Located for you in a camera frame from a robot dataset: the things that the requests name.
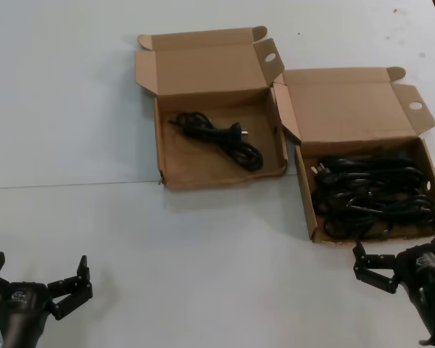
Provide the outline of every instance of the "open cardboard box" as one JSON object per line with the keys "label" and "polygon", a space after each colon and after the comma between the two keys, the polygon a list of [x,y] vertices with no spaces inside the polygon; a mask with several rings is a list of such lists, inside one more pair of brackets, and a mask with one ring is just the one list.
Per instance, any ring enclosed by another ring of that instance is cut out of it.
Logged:
{"label": "open cardboard box", "polygon": [[[435,120],[414,86],[394,83],[401,67],[287,70],[275,83],[283,125],[298,140],[295,160],[304,213],[314,242],[345,242],[323,230],[314,213],[312,166],[326,155],[363,156],[400,151],[411,156],[426,175],[435,201],[435,170],[419,134]],[[384,231],[385,225],[374,228]],[[415,239],[434,232],[429,227],[394,226],[389,238]]]}
{"label": "open cardboard box", "polygon": [[[272,82],[283,63],[265,27],[140,35],[136,81],[156,95],[158,168],[171,189],[192,189],[283,175],[285,138]],[[256,172],[238,166],[215,144],[189,139],[169,124],[179,112],[199,111],[219,128],[239,122],[245,142],[262,153]]]}

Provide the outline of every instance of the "box flap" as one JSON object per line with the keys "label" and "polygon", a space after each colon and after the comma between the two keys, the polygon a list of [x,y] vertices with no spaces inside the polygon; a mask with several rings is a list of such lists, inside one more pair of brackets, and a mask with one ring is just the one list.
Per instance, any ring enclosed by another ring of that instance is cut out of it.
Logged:
{"label": "box flap", "polygon": [[157,95],[269,86],[283,72],[265,27],[148,36],[138,42],[136,81]]}
{"label": "box flap", "polygon": [[283,125],[302,142],[417,136],[435,120],[401,67],[287,70],[274,89]]}

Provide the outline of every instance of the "white table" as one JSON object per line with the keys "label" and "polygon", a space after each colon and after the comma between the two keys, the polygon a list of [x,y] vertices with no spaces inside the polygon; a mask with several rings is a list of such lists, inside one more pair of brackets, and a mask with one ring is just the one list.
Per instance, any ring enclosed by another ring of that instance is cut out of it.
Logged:
{"label": "white table", "polygon": [[137,35],[256,25],[287,69],[404,67],[435,116],[430,0],[1,0],[0,187],[159,180]]}
{"label": "white table", "polygon": [[49,318],[45,348],[417,348],[428,336],[401,287],[355,279],[352,246],[307,240],[294,176],[182,194],[156,183],[0,189],[0,251],[2,277],[44,283],[88,256],[94,298]]}
{"label": "white table", "polygon": [[[137,34],[252,25],[269,27],[287,68],[403,66],[435,115],[430,1],[3,0],[0,187],[157,180]],[[435,163],[435,129],[425,137]],[[402,289],[355,279],[350,246],[307,240],[290,175],[181,194],[154,182],[2,188],[0,251],[1,276],[44,283],[88,255],[94,298],[49,318],[41,347],[417,348],[428,337]]]}

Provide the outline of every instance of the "black cable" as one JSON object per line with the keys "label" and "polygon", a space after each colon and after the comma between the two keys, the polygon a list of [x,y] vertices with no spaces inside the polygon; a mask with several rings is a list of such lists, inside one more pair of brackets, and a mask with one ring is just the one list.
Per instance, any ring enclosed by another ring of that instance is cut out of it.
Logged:
{"label": "black cable", "polygon": [[[434,203],[421,193],[426,178],[406,156],[327,157],[318,170],[312,204],[315,213],[325,217],[324,231],[331,238],[381,238],[396,224],[435,220]],[[385,222],[387,229],[371,234],[378,222]]]}
{"label": "black cable", "polygon": [[242,129],[239,123],[230,128],[219,129],[201,112],[182,112],[175,121],[169,121],[182,128],[189,138],[216,143],[235,162],[250,172],[262,167],[262,155],[254,146],[241,140]]}

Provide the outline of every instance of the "cable bundle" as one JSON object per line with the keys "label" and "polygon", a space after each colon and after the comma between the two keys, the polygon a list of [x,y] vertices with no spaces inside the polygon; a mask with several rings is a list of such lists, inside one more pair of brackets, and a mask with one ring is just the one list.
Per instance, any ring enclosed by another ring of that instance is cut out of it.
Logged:
{"label": "cable bundle", "polygon": [[219,129],[201,112],[182,112],[175,121],[169,121],[181,127],[189,138],[216,143],[235,162],[250,172],[261,169],[261,152],[254,146],[241,140],[242,129],[239,123],[230,128]]}
{"label": "cable bundle", "polygon": [[[312,193],[316,214],[325,217],[331,238],[380,238],[395,224],[432,223],[435,205],[422,194],[425,175],[401,154],[348,159],[326,157],[315,171]],[[377,222],[387,223],[380,235],[368,233]]]}

